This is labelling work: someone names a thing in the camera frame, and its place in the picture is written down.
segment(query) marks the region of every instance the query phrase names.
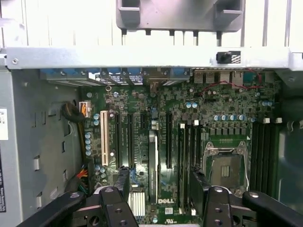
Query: screw hole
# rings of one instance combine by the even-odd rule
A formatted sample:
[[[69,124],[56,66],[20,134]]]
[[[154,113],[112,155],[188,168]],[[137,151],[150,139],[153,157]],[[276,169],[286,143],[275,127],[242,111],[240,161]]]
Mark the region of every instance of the screw hole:
[[[234,226],[237,226],[241,222],[241,220],[238,216],[233,215],[232,219],[233,219],[233,225]]]
[[[214,222],[215,222],[215,224],[216,224],[217,226],[222,225],[222,221],[220,221],[220,220],[218,220],[218,219],[216,219]]]
[[[89,220],[89,223],[92,225],[92,226],[96,226],[99,224],[99,217],[98,216],[92,216]]]

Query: gray plastic part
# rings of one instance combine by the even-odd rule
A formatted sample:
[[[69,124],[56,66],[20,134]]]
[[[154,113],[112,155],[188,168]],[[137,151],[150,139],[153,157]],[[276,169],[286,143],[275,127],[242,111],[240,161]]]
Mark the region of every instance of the gray plastic part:
[[[128,30],[235,32],[244,0],[116,0],[116,23]]]

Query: rectangular cutout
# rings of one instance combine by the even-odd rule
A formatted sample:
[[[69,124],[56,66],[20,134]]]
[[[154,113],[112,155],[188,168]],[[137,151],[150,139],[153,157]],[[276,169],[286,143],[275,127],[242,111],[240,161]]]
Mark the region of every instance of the rectangular cutout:
[[[62,142],[62,153],[65,152],[65,141]]]
[[[41,112],[42,125],[46,125],[46,111]]]
[[[37,117],[36,117],[36,113],[31,113],[30,119],[31,119],[31,126],[32,126],[32,128],[37,127]]]
[[[40,169],[40,155],[34,157],[34,170],[38,171]]]
[[[36,197],[36,207],[37,209],[42,207],[42,192],[40,192]]]

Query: black ram slot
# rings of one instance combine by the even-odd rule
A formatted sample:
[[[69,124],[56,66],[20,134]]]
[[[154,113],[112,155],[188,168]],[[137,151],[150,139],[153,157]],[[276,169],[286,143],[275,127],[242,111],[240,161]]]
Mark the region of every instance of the black ram slot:
[[[115,133],[115,148],[116,148],[116,168],[120,168],[122,166],[122,146],[121,146],[121,138],[122,138],[122,128],[121,128],[121,119],[120,115],[117,114],[115,116],[115,127],[116,127],[116,133]]]
[[[127,115],[127,142],[128,142],[128,165],[130,168],[134,168],[134,121],[133,115]]]
[[[268,172],[269,172],[269,154],[270,154],[270,126],[271,124],[264,125],[264,145],[263,145],[263,167],[262,167],[262,186],[261,192],[266,193],[267,191],[267,181],[268,181]]]
[[[171,150],[172,150],[172,114],[166,113],[166,166],[172,168]]]
[[[256,189],[261,191],[262,187],[262,172],[263,172],[263,156],[264,156],[264,129],[265,124],[260,124],[258,129],[258,154],[257,154],[257,178]]]
[[[251,141],[251,168],[250,168],[250,189],[256,190],[257,179],[257,156],[258,156],[258,128],[259,123],[252,125],[252,141]]]
[[[200,166],[201,162],[201,127],[196,127],[196,161],[195,164]]]

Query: blue capacitor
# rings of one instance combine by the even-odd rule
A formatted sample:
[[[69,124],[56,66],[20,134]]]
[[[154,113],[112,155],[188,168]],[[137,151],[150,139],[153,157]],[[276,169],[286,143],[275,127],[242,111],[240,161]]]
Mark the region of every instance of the blue capacitor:
[[[90,139],[85,140],[85,144],[89,145],[91,143]]]
[[[99,122],[98,120],[94,120],[94,125],[95,125],[95,126],[98,126],[99,123],[100,123],[100,122]]]
[[[197,107],[198,107],[198,104],[197,104],[197,103],[192,103],[191,106],[192,106],[193,108],[197,108]]]
[[[236,120],[236,118],[237,118],[237,116],[235,116],[235,115],[230,115],[229,116],[230,121],[234,121],[234,120]]]
[[[100,118],[100,114],[96,113],[96,114],[94,115],[94,120],[99,120],[99,118]]]
[[[96,170],[96,171],[100,171],[100,169],[101,169],[101,167],[100,167],[99,165],[96,165],[96,166],[95,166],[95,170]]]
[[[185,103],[186,108],[191,108],[191,103]]]
[[[86,139],[90,139],[90,138],[91,138],[91,132],[85,133],[85,138],[86,138]]]
[[[86,154],[87,156],[90,156],[90,155],[91,155],[91,150],[85,151],[85,154]]]
[[[221,121],[226,121],[226,115],[221,116]]]
[[[244,115],[242,115],[242,114],[238,115],[238,120],[243,121],[244,120]]]

